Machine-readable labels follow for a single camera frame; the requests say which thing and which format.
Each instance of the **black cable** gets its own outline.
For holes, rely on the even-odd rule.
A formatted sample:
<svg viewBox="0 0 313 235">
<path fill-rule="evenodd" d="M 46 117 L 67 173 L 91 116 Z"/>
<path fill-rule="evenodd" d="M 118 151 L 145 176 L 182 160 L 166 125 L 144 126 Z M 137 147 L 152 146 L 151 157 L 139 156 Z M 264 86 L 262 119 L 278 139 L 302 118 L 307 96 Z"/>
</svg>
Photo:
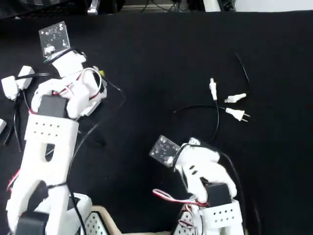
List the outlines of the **black cable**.
<svg viewBox="0 0 313 235">
<path fill-rule="evenodd" d="M 155 2 L 155 0 L 151 0 L 151 2 L 152 2 L 154 5 L 156 5 L 158 8 L 160 8 L 160 9 L 162 9 L 162 10 L 164 10 L 164 11 L 170 12 L 170 10 L 168 10 L 168 9 L 166 9 L 166 8 L 161 7 L 160 5 L 158 5 L 158 4 Z"/>
<path fill-rule="evenodd" d="M 15 115 L 16 115 L 16 106 L 17 106 L 17 99 L 14 100 L 14 108 L 13 108 L 13 112 L 12 112 L 12 117 L 11 117 L 11 127 L 10 127 L 10 130 L 8 132 L 8 135 L 6 136 L 4 142 L 3 142 L 3 145 L 7 145 L 8 142 L 10 141 L 11 139 L 11 136 L 14 132 L 14 118 L 15 118 Z"/>
<path fill-rule="evenodd" d="M 200 219 L 201 219 L 201 227 L 202 227 L 201 235 L 203 235 L 204 234 L 204 226 L 203 226 L 203 217 L 201 214 L 200 214 Z"/>
<path fill-rule="evenodd" d="M 140 13 L 144 12 L 148 5 L 149 5 L 149 0 L 147 0 L 146 5 L 144 6 L 144 8 L 141 9 Z"/>
<path fill-rule="evenodd" d="M 18 105 L 16 105 L 16 107 L 14 108 L 14 111 L 13 111 L 13 128 L 14 128 L 15 138 L 16 138 L 16 141 L 18 143 L 19 152 L 22 153 L 21 138 L 20 138 L 20 135 L 19 135 L 19 132 L 17 129 L 17 125 L 16 125 L 17 112 L 18 112 Z"/>
<path fill-rule="evenodd" d="M 187 144 L 183 145 L 177 151 L 177 153 L 175 154 L 174 162 L 173 162 L 173 167 L 174 168 L 175 168 L 175 165 L 176 165 L 176 162 L 178 160 L 179 155 L 181 154 L 183 149 L 185 147 L 187 147 L 187 146 L 189 146 L 189 147 L 196 147 L 196 148 L 209 148 L 210 147 L 211 150 L 218 152 L 219 155 L 224 156 L 225 159 L 227 159 L 227 161 L 229 162 L 229 164 L 230 164 L 230 166 L 232 168 L 232 171 L 233 171 L 233 173 L 235 175 L 236 181 L 237 181 L 237 187 L 238 187 L 239 194 L 240 194 L 240 202 L 241 202 L 241 208 L 242 208 L 241 214 L 242 214 L 242 218 L 243 218 L 243 230 L 244 230 L 244 234 L 246 234 L 246 199 L 245 199 L 244 190 L 243 190 L 243 187 L 242 187 L 242 184 L 241 184 L 241 181 L 240 181 L 239 174 L 238 174 L 238 172 L 237 172 L 237 170 L 235 168 L 235 165 L 233 164 L 232 160 L 230 159 L 230 157 L 227 154 L 219 151 L 217 148 L 214 148 L 214 147 L 212 147 L 210 145 L 204 145 L 204 144 L 196 145 L 196 144 L 189 144 L 189 143 L 187 143 Z"/>
<path fill-rule="evenodd" d="M 217 133 L 219 131 L 219 127 L 220 127 L 220 109 L 219 106 L 217 104 L 217 101 L 215 100 L 215 106 L 216 106 L 216 114 L 217 114 L 217 122 L 216 122 L 216 128 L 215 128 L 215 132 L 213 134 L 213 137 L 211 139 L 210 142 L 212 142 L 213 140 L 215 140 Z"/>
<path fill-rule="evenodd" d="M 231 168 L 233 170 L 233 173 L 235 175 L 235 178 L 236 178 L 236 181 L 237 181 L 237 186 L 238 186 L 238 189 L 239 189 L 240 201 L 241 201 L 241 209 L 242 209 L 241 215 L 242 215 L 242 218 L 243 218 L 243 230 L 244 230 L 244 234 L 246 234 L 246 199 L 245 199 L 244 190 L 243 190 L 243 187 L 242 187 L 242 184 L 241 184 L 241 181 L 240 181 L 239 174 L 238 174 L 238 172 L 237 172 L 237 170 L 235 168 L 235 165 L 233 164 L 232 160 L 230 159 L 230 157 L 227 154 L 225 154 L 225 153 L 223 153 L 221 151 L 218 151 L 218 153 L 220 155 L 224 156 L 228 160 L 228 162 L 229 162 L 229 164 L 230 164 L 230 166 L 231 166 Z"/>
<path fill-rule="evenodd" d="M 189 105 L 189 106 L 186 106 L 186 107 L 174 110 L 174 114 L 177 114 L 177 113 L 179 113 L 181 111 L 194 109 L 194 108 L 216 108 L 217 122 L 216 122 L 216 128 L 215 128 L 213 137 L 212 137 L 212 139 L 210 141 L 210 142 L 212 142 L 216 138 L 218 130 L 219 130 L 219 127 L 220 127 L 220 111 L 219 111 L 219 109 L 226 110 L 226 108 L 219 106 L 217 104 L 217 101 L 215 100 L 215 106 L 213 106 L 213 105 L 205 105 L 205 104 Z"/>
<path fill-rule="evenodd" d="M 70 198 L 72 200 L 72 203 L 73 203 L 73 206 L 74 206 L 74 210 L 76 211 L 76 214 L 78 216 L 78 219 L 80 221 L 80 224 L 83 228 L 83 231 L 84 231 L 84 235 L 87 235 L 87 231 L 86 231 L 86 227 L 85 227 L 85 223 L 84 223 L 84 220 L 82 218 L 82 215 L 79 213 L 79 210 L 77 208 L 77 205 L 76 205 L 76 202 L 75 202 L 75 196 L 74 196 L 74 193 L 72 190 L 69 189 L 69 186 L 67 186 L 68 190 L 69 190 L 69 193 L 70 193 Z"/>
<path fill-rule="evenodd" d="M 174 114 L 177 114 L 177 113 L 179 113 L 181 111 L 194 109 L 194 108 L 214 108 L 214 109 L 216 109 L 216 106 L 215 105 L 206 105 L 206 104 L 189 105 L 189 106 L 186 106 L 186 107 L 174 110 Z M 226 110 L 226 108 L 221 107 L 221 106 L 218 106 L 218 108 L 221 109 L 221 110 Z"/>
<path fill-rule="evenodd" d="M 73 155 L 73 158 L 70 162 L 70 165 L 69 165 L 69 170 L 68 170 L 68 174 L 67 174 L 67 177 L 69 177 L 69 173 L 70 173 L 70 169 L 71 169 L 71 166 L 72 166 L 72 163 L 78 153 L 78 150 L 80 149 L 80 147 L 83 145 L 83 143 L 86 141 L 86 139 L 88 138 L 88 136 L 98 127 L 100 126 L 103 122 L 105 121 L 108 121 L 110 118 L 112 118 L 121 108 L 122 106 L 124 105 L 125 101 L 126 101 L 126 96 L 125 96 L 125 93 L 122 89 L 120 89 L 118 86 L 114 85 L 112 82 L 110 82 L 109 80 L 105 79 L 105 81 L 110 84 L 112 87 L 114 87 L 115 89 L 117 89 L 121 95 L 122 95 L 122 101 L 120 103 L 120 105 L 113 111 L 113 114 L 110 115 L 108 118 L 106 119 L 102 119 L 100 121 L 98 121 L 92 128 L 90 128 L 90 130 L 84 135 L 84 137 L 82 138 L 82 140 L 80 141 L 80 143 L 77 145 L 77 148 L 74 152 L 74 155 Z"/>
<path fill-rule="evenodd" d="M 256 222 L 257 222 L 257 225 L 258 225 L 258 235 L 262 235 L 262 226 L 261 226 L 260 213 L 259 213 L 259 210 L 258 210 L 254 200 L 252 200 L 252 204 L 253 204 L 253 210 L 254 210 L 255 217 L 256 217 Z"/>
<path fill-rule="evenodd" d="M 51 74 L 48 72 L 33 73 L 33 74 L 16 77 L 15 80 L 30 78 L 30 77 L 51 77 Z"/>
<path fill-rule="evenodd" d="M 85 227 L 85 223 L 84 223 L 84 220 L 82 218 L 82 215 L 80 214 L 78 208 L 77 208 L 77 205 L 76 205 L 76 202 L 75 202 L 75 196 L 74 196 L 74 193 L 73 191 L 69 188 L 68 184 L 67 183 L 60 183 L 60 184 L 57 184 L 57 185 L 49 185 L 47 186 L 47 189 L 52 189 L 52 188 L 56 188 L 56 187 L 61 187 L 61 186 L 67 186 L 68 188 L 68 191 L 70 193 L 70 198 L 72 200 L 72 203 L 73 203 L 73 206 L 74 206 L 74 210 L 76 211 L 76 214 L 78 216 L 78 219 L 79 219 L 79 222 L 83 228 L 83 231 L 84 231 L 84 235 L 87 235 L 87 230 L 86 230 L 86 227 Z"/>
<path fill-rule="evenodd" d="M 250 93 L 250 90 L 251 90 L 250 79 L 249 79 L 249 77 L 248 77 L 248 74 L 247 74 L 247 72 L 246 72 L 246 69 L 245 69 L 245 67 L 244 67 L 243 62 L 242 62 L 240 56 L 239 56 L 237 53 L 236 53 L 236 57 L 237 57 L 237 59 L 238 59 L 238 61 L 239 61 L 239 64 L 241 65 L 241 68 L 243 69 L 244 74 L 245 74 L 245 77 L 246 77 L 246 81 L 247 81 L 247 84 L 248 84 L 248 91 L 246 92 L 246 94 L 248 95 L 248 94 Z"/>
<path fill-rule="evenodd" d="M 77 48 L 74 48 L 74 47 L 71 47 L 71 48 L 69 48 L 69 49 L 66 49 L 66 50 L 64 50 L 62 53 L 60 53 L 60 54 L 58 54 L 56 57 L 54 57 L 53 59 L 49 59 L 49 57 L 51 57 L 51 56 L 49 56 L 48 58 L 46 58 L 45 60 L 44 60 L 44 63 L 45 64 L 52 64 L 54 61 L 56 61 L 57 59 L 60 59 L 62 56 L 64 56 L 65 54 L 67 54 L 67 53 L 69 53 L 70 51 L 76 51 L 77 53 L 79 53 L 79 54 L 81 54 L 81 55 L 83 55 L 83 56 L 85 56 L 86 57 L 86 55 L 84 54 L 84 53 L 82 53 L 80 50 L 78 50 Z"/>
</svg>

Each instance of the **white connector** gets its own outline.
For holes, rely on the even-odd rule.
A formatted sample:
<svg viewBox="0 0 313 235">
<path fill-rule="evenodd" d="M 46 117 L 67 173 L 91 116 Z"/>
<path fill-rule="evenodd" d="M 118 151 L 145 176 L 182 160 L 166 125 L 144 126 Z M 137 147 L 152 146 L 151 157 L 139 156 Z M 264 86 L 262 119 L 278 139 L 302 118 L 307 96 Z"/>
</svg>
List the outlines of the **white connector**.
<svg viewBox="0 0 313 235">
<path fill-rule="evenodd" d="M 0 134 L 1 134 L 2 131 L 4 130 L 5 126 L 6 126 L 5 120 L 3 120 L 3 119 L 0 118 Z"/>
<path fill-rule="evenodd" d="M 33 71 L 32 67 L 24 65 L 22 67 L 18 77 L 25 76 L 25 75 L 30 75 L 30 74 L 34 74 L 34 73 L 35 72 Z M 18 80 L 16 80 L 16 84 L 18 85 L 18 88 L 20 90 L 24 90 L 24 89 L 28 88 L 28 86 L 30 85 L 32 79 L 33 79 L 32 77 L 18 79 Z"/>
<path fill-rule="evenodd" d="M 213 78 L 210 79 L 209 88 L 211 90 L 213 100 L 217 100 L 216 83 L 214 82 Z"/>
<path fill-rule="evenodd" d="M 233 117 L 236 118 L 238 121 L 248 122 L 248 120 L 243 119 L 243 117 L 244 116 L 250 117 L 250 115 L 246 114 L 244 110 L 236 110 L 236 109 L 226 108 L 225 112 L 233 115 Z"/>
<path fill-rule="evenodd" d="M 242 94 L 236 94 L 236 95 L 229 95 L 226 100 L 224 100 L 225 103 L 236 103 L 238 100 L 245 98 L 246 93 Z"/>
<path fill-rule="evenodd" d="M 9 76 L 1 79 L 2 88 L 5 96 L 10 100 L 16 100 L 16 97 L 19 94 L 19 88 L 16 84 L 15 77 Z"/>
</svg>

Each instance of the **red wire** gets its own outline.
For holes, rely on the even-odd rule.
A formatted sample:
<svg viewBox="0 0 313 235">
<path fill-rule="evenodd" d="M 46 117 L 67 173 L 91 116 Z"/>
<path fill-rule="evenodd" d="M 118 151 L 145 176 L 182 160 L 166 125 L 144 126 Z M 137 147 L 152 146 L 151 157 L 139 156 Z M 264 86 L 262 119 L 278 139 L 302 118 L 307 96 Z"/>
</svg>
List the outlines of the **red wire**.
<svg viewBox="0 0 313 235">
<path fill-rule="evenodd" d="M 12 184 L 14 183 L 14 181 L 17 179 L 19 173 L 20 173 L 20 169 L 18 169 L 18 171 L 12 176 L 12 178 L 11 178 L 10 181 L 9 181 L 8 186 L 6 187 L 6 190 L 7 190 L 7 191 L 10 190 L 11 185 L 12 185 Z"/>
</svg>

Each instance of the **white plastic bracket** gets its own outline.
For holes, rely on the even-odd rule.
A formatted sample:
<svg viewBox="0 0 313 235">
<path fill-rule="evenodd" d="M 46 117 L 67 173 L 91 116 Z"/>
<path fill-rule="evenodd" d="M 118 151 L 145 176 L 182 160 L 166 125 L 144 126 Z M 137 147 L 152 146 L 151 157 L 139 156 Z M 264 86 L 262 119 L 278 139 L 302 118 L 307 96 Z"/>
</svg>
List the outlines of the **white plastic bracket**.
<svg viewBox="0 0 313 235">
<path fill-rule="evenodd" d="M 11 198 L 7 204 L 8 223 L 16 230 L 20 215 L 27 210 L 28 200 L 40 181 L 47 185 L 62 184 L 73 157 L 78 123 L 70 119 L 29 115 L 25 139 L 26 146 Z M 47 144 L 54 144 L 50 162 L 45 159 Z M 69 191 L 67 187 L 49 190 L 51 209 L 46 225 L 46 235 L 59 235 L 65 220 Z"/>
<path fill-rule="evenodd" d="M 232 200 L 232 203 L 218 207 L 208 207 L 200 210 L 203 214 L 204 229 L 206 234 L 209 231 L 224 228 L 226 235 L 243 235 L 242 216 L 239 202 Z"/>
</svg>

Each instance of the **white wire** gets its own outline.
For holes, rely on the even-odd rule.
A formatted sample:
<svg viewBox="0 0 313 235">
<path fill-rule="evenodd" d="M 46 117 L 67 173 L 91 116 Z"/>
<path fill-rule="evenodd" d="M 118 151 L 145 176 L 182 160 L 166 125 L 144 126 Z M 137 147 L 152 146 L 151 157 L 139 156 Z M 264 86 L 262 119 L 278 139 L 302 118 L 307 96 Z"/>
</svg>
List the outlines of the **white wire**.
<svg viewBox="0 0 313 235">
<path fill-rule="evenodd" d="M 98 94 L 99 92 L 100 92 L 100 90 L 101 90 L 101 87 L 102 87 L 102 75 L 99 73 L 99 71 L 98 70 L 95 70 L 94 68 L 85 68 L 85 69 L 83 69 L 82 70 L 82 73 L 81 73 L 81 77 L 82 77 L 82 80 L 84 80 L 84 75 L 85 75 L 85 72 L 86 71 L 92 71 L 92 72 L 95 72 L 97 75 L 98 75 L 98 77 L 99 77 L 99 86 L 98 86 L 98 90 L 97 90 L 97 92 L 94 94 L 94 95 L 92 95 L 91 97 L 93 97 L 93 96 L 95 96 L 96 94 Z"/>
<path fill-rule="evenodd" d="M 195 200 L 197 199 L 196 195 L 192 195 L 189 199 L 185 199 L 185 200 L 178 200 L 178 199 L 175 199 L 174 197 L 172 197 L 170 194 L 162 191 L 162 190 L 159 190 L 157 188 L 155 188 L 154 190 L 152 190 L 152 192 L 163 198 L 164 200 L 167 200 L 167 201 L 172 201 L 172 202 L 182 202 L 182 203 L 195 203 Z"/>
</svg>

